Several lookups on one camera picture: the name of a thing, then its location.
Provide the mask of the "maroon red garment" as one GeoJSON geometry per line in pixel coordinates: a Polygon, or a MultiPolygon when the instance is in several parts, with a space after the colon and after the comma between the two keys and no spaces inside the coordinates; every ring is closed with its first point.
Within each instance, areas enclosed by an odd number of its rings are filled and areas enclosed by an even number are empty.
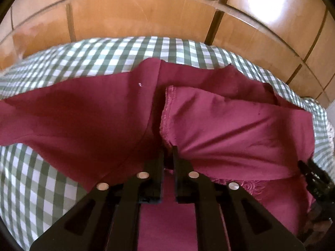
{"type": "Polygon", "coordinates": [[[3,99],[1,145],[18,143],[87,192],[31,250],[304,249],[312,115],[232,65],[150,58],[3,99]],[[194,203],[176,201],[173,146],[193,166],[194,203]],[[162,200],[140,203],[159,147],[162,200]]]}

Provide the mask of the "green white checkered bedsheet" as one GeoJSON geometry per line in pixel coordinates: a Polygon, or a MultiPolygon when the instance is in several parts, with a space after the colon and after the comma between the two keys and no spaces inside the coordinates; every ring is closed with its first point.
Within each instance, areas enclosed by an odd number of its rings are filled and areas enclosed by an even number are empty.
{"type": "MultiPolygon", "coordinates": [[[[152,36],[91,38],[54,46],[7,67],[1,73],[1,99],[69,78],[124,73],[151,57],[208,70],[231,64],[250,79],[271,84],[281,97],[312,113],[314,162],[334,175],[334,128],[319,101],[299,97],[271,72],[235,53],[200,42],[152,36]]],[[[22,249],[29,250],[84,195],[81,186],[32,148],[1,147],[1,218],[22,249]]]]}

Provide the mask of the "wooden wardrobe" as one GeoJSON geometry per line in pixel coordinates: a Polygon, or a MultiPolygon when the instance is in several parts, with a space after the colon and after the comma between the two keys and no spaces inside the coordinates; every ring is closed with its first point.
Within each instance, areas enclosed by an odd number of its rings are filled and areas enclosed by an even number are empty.
{"type": "Polygon", "coordinates": [[[334,10],[323,0],[10,0],[1,68],[92,37],[204,42],[270,70],[300,96],[334,101],[334,10]]]}

